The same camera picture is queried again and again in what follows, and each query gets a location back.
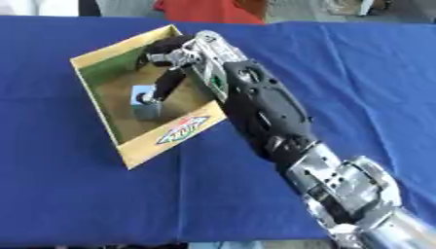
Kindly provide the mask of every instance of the blue cloth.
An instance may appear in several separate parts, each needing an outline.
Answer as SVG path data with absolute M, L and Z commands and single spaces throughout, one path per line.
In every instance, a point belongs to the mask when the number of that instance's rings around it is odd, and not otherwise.
M 68 59 L 166 22 L 0 17 L 0 244 L 319 238 L 325 233 L 229 122 L 127 171 Z M 178 23 L 258 59 L 348 159 L 366 155 L 436 225 L 436 26 Z

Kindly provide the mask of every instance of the open box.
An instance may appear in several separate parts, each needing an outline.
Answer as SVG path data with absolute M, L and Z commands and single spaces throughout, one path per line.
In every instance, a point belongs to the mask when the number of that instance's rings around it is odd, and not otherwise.
M 173 25 L 71 59 L 100 119 L 128 169 L 224 120 L 226 116 L 191 74 L 163 102 L 161 117 L 138 121 L 129 105 L 131 87 L 151 85 L 166 68 L 134 70 L 145 45 L 180 35 Z

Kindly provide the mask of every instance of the robotic arm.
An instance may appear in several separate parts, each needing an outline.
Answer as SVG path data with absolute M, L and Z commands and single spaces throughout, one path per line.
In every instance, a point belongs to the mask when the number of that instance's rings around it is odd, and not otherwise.
M 340 160 L 310 131 L 312 118 L 267 69 L 219 34 L 202 31 L 145 47 L 137 68 L 170 68 L 154 98 L 164 101 L 193 70 L 253 151 L 302 198 L 344 248 L 436 248 L 436 232 L 402 207 L 395 180 L 365 157 Z

